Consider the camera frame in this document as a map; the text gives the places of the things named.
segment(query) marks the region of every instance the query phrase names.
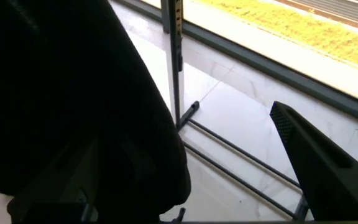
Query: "dark fabric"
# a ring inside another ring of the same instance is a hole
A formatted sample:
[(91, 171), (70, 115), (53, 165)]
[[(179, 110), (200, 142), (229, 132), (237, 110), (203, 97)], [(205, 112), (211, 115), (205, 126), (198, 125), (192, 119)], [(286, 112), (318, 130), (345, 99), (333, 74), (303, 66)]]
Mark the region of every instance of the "dark fabric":
[(109, 3), (0, 1), (0, 190), (18, 193), (64, 145), (95, 133), (102, 219), (187, 199), (183, 144)]

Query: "yellow grass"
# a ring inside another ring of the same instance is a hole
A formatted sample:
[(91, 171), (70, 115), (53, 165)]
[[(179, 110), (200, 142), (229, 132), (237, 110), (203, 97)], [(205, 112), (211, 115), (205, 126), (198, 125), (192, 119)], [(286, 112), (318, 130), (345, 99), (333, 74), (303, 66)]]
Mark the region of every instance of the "yellow grass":
[(258, 0), (198, 1), (358, 64), (358, 33), (338, 22), (317, 19), (311, 14)]

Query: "white tile floor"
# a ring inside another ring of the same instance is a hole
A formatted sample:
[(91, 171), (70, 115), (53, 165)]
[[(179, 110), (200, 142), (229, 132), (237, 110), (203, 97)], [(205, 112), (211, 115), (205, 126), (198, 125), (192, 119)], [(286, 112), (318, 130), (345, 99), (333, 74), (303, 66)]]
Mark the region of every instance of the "white tile floor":
[[(160, 24), (114, 2), (111, 3), (144, 59), (167, 106), (172, 108), (172, 80), (168, 71), (169, 40)], [(274, 100), (286, 103), (358, 160), (358, 122), (289, 86), (265, 76), (219, 52), (185, 37), (184, 72), (180, 75), (181, 107), (195, 100), (194, 119), (247, 152), (296, 180), (290, 161), (269, 118)], [(281, 182), (230, 149), (191, 126), (182, 138), (225, 168), (294, 211), (298, 189)], [(193, 190), (188, 201), (162, 215), (171, 220), (186, 207), (186, 221), (289, 220), (290, 217), (255, 197), (247, 189), (188, 154)], [(0, 223), (9, 223), (8, 198), (0, 194)]]

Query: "vertical pole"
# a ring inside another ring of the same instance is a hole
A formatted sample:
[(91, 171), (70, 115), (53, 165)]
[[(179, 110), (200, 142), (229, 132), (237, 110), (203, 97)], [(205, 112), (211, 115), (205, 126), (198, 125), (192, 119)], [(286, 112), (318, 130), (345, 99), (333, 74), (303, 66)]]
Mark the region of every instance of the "vertical pole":
[(172, 57), (172, 81), (173, 98), (175, 101), (175, 121), (180, 128), (180, 93), (179, 93), (179, 72), (182, 70), (183, 59), (181, 55), (181, 22), (182, 4), (181, 0), (167, 0), (171, 41)]
[(168, 15), (168, 1), (161, 0), (161, 21), (162, 21), (162, 30), (164, 33), (169, 34), (169, 15)]

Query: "metal stand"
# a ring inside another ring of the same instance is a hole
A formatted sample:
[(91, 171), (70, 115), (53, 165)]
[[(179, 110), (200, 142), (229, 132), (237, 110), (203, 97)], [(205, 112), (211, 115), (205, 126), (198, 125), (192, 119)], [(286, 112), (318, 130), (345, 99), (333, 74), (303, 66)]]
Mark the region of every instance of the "metal stand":
[[(284, 181), (294, 185), (295, 187), (300, 188), (300, 185), (296, 183), (294, 180), (288, 178), (286, 175), (282, 174), (281, 172), (277, 171), (273, 167), (269, 166), (268, 164), (262, 162), (258, 158), (254, 157), (253, 155), (245, 152), (235, 144), (229, 142), (228, 140), (222, 138), (220, 135), (214, 133), (213, 131), (209, 130), (208, 128), (204, 127), (202, 124), (194, 121), (191, 117), (197, 112), (198, 108), (200, 108), (200, 103), (198, 101), (194, 102), (192, 106), (187, 110), (187, 112), (180, 117), (180, 97), (179, 97), (179, 72), (182, 70), (183, 59), (181, 56), (181, 25), (183, 20), (183, 3), (182, 0), (166, 0), (168, 1), (168, 17), (169, 17), (169, 31), (170, 31), (170, 45), (171, 45), (171, 58), (172, 58), (172, 76), (173, 76), (173, 95), (174, 95), (174, 105), (175, 105), (175, 121), (177, 130), (180, 131), (182, 127), (184, 127), (188, 122), (195, 125), (196, 127), (200, 128), (204, 132), (208, 133), (212, 137), (218, 139), (219, 141), (227, 144), (237, 152), (241, 153), (243, 156), (248, 157), (255, 163), (262, 166), (264, 169), (272, 172), (273, 174), (281, 177)], [(262, 197), (266, 202), (272, 204), (274, 207), (277, 207), (290, 217), (293, 220), (305, 220), (308, 206), (304, 197), (301, 198), (298, 207), (293, 213), (289, 211), (289, 209), (285, 208), (284, 206), (280, 205), (278, 202), (270, 198), (269, 196), (265, 195), (260, 190), (256, 189), (252, 185), (248, 184), (229, 170), (225, 169), (223, 166), (219, 165), (218, 163), (214, 162), (203, 153), (199, 152), (194, 147), (190, 146), (189, 144), (185, 143), (185, 147), (188, 148), (190, 151), (195, 153), (196, 155), (200, 156), (205, 161), (209, 162), (211, 165), (215, 166), (215, 168), (219, 169), (220, 171), (227, 174), (229, 177), (233, 178), (234, 180), (238, 181), (238, 183), (242, 184), (244, 187), (247, 187), (253, 193), (257, 194), (258, 196)]]

